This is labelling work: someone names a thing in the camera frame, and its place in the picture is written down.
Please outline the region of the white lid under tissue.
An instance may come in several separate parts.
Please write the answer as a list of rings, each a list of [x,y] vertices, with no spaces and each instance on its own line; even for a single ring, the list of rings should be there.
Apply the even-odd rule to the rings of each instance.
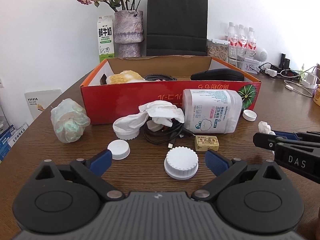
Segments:
[[[139,135],[138,128],[129,128],[129,130],[125,130],[120,128],[116,122],[113,123],[112,128],[116,136],[121,140],[132,140]]]

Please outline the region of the cotton swab plastic jar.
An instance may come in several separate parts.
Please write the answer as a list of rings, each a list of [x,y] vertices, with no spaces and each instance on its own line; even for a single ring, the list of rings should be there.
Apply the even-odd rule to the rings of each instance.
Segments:
[[[242,98],[234,90],[185,89],[184,127],[193,133],[227,134],[237,127]]]

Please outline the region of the yellow eraser block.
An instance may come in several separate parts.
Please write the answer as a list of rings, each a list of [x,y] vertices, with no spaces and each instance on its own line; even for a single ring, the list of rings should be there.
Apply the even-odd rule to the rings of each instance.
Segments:
[[[206,152],[207,150],[218,151],[219,141],[213,135],[196,135],[195,136],[195,150],[199,152]]]

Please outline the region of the navy zipper case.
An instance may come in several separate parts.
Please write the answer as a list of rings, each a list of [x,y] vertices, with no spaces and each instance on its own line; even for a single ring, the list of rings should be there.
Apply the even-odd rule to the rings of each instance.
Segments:
[[[237,70],[220,68],[191,75],[193,81],[244,81],[244,74]]]

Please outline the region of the small white paper wad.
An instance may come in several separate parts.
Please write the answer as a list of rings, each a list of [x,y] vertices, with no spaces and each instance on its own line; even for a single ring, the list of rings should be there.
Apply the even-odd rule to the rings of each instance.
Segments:
[[[258,129],[260,133],[275,135],[275,132],[272,131],[271,126],[267,122],[260,121],[258,124]]]

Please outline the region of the water bottle left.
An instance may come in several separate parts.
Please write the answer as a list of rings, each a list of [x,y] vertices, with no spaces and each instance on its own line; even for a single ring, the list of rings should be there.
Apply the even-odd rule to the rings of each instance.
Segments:
[[[235,29],[235,24],[233,22],[229,22],[228,30],[227,30],[227,38],[228,38],[228,57],[231,59],[237,59],[237,51],[236,46],[238,44],[238,34]]]

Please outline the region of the red cardboard box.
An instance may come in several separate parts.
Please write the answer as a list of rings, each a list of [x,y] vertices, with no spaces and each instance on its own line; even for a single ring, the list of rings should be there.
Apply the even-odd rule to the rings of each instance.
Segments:
[[[155,100],[182,106],[184,89],[228,89],[241,93],[244,106],[253,109],[261,82],[243,72],[243,81],[192,81],[192,74],[211,69],[236,67],[215,57],[207,56],[150,56],[104,59],[82,82],[80,89],[84,106],[93,125],[111,124],[120,117],[138,113],[138,107]],[[140,76],[165,74],[174,81],[144,81],[117,85],[102,85],[103,76],[109,77],[124,70]]]

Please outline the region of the milk carton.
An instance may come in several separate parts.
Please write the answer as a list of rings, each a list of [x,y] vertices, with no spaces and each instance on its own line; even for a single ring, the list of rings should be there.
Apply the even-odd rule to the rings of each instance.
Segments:
[[[99,16],[97,22],[99,61],[115,57],[113,16]]]

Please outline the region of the crumpled white tissue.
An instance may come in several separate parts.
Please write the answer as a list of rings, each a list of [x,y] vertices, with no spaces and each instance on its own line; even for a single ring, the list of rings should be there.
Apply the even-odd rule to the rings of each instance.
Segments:
[[[181,108],[168,101],[156,100],[140,105],[138,114],[131,114],[117,119],[113,123],[115,132],[131,132],[140,129],[148,120],[159,125],[171,127],[173,119],[184,124],[184,113]]]

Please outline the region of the purple ceramic vase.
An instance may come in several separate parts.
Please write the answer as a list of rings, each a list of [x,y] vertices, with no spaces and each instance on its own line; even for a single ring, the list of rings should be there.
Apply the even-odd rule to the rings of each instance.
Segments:
[[[140,57],[140,43],[144,41],[143,12],[122,10],[114,14],[114,42],[118,57]]]

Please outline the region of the white bottle cap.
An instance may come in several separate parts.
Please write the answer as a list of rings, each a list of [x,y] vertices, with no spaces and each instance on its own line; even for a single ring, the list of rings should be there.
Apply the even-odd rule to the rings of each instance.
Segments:
[[[252,110],[245,109],[242,113],[242,117],[247,121],[254,122],[257,118],[257,114]]]

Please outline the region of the green white roll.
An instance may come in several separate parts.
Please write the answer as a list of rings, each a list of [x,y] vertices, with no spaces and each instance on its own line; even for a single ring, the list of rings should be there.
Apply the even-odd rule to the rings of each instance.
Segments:
[[[62,100],[50,113],[54,132],[65,144],[79,140],[91,123],[86,110],[70,98]]]

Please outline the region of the yellow white plush sheep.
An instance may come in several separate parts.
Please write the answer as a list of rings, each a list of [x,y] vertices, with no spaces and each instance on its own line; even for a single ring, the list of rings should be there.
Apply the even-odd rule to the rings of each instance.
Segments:
[[[145,79],[140,76],[137,72],[132,70],[124,70],[119,74],[113,74],[106,79],[108,85],[144,82]]]

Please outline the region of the water bottle right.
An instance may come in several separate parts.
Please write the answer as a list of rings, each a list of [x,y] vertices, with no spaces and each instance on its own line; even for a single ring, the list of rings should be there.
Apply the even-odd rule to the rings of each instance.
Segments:
[[[249,27],[249,29],[248,29],[248,44],[247,44],[248,57],[250,57],[250,58],[254,57],[256,47],[257,47],[257,39],[255,37],[255,31],[252,27]]]

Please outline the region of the blue white boxes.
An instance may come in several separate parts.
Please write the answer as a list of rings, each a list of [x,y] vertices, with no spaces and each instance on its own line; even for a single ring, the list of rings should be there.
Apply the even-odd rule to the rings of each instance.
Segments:
[[[28,124],[24,123],[20,128],[16,129],[14,125],[10,125],[2,134],[0,141],[0,162],[9,153],[16,141],[27,130]]]

